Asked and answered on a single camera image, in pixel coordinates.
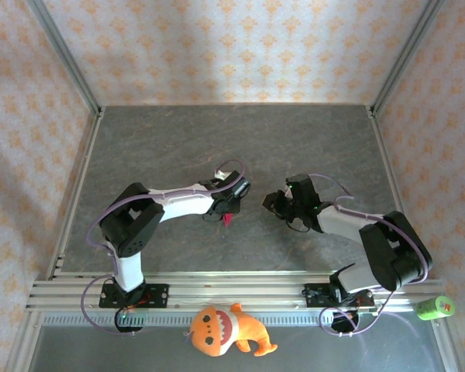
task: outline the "gray marble tabletop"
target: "gray marble tabletop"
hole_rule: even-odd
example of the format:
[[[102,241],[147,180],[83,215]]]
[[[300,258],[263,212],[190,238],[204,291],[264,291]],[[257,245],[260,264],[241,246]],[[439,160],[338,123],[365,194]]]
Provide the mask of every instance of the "gray marble tabletop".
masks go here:
[[[145,271],[336,270],[363,260],[338,236],[290,230],[262,207],[298,173],[328,174],[356,196],[348,208],[394,208],[374,131],[358,105],[108,107],[100,124],[67,242],[64,271],[108,271],[110,259],[84,243],[94,220],[131,183],[168,189],[213,177],[241,159],[250,193],[229,228],[199,215],[159,225],[142,252]],[[322,199],[341,191],[314,180]]]

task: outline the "stuffed fish toy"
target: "stuffed fish toy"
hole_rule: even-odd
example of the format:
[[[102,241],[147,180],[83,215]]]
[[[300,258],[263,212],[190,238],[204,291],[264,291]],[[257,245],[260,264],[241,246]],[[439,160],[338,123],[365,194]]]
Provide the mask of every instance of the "stuffed fish toy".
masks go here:
[[[277,345],[270,343],[265,325],[242,312],[241,304],[234,304],[229,311],[207,307],[193,319],[190,332],[185,334],[193,346],[211,357],[223,355],[234,342],[239,350],[248,353],[249,340],[258,343],[255,357],[277,349]]]

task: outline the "orange floral wallpaper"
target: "orange floral wallpaper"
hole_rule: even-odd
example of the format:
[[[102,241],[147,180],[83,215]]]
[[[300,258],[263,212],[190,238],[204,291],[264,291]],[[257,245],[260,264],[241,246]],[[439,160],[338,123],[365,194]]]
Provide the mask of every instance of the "orange floral wallpaper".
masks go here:
[[[0,371],[44,274],[89,111],[23,0],[0,0]]]
[[[378,120],[465,349],[465,1],[445,3]]]
[[[101,105],[369,105],[427,0],[46,3]]]

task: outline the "wall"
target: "wall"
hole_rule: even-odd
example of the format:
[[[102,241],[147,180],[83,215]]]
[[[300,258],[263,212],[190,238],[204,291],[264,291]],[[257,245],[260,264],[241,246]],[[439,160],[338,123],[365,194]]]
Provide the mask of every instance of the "wall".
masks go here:
[[[379,116],[408,214],[457,302],[465,349],[465,1],[448,1]]]
[[[26,2],[0,0],[0,370],[50,259],[88,115]]]
[[[426,2],[46,0],[102,105],[368,105]]]

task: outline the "black mounting bracket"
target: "black mounting bracket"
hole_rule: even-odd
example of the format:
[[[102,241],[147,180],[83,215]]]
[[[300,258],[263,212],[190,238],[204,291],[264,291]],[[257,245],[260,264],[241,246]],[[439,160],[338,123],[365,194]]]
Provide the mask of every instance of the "black mounting bracket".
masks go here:
[[[169,284],[143,284],[137,298],[128,301],[116,284],[105,283],[100,294],[100,308],[123,308],[134,305],[136,308],[166,308],[169,298]]]
[[[330,306],[344,306],[348,308],[374,307],[372,291],[364,289],[351,296],[351,299],[338,303],[331,295],[329,283],[307,283],[301,294],[305,297],[307,308],[327,308]]]

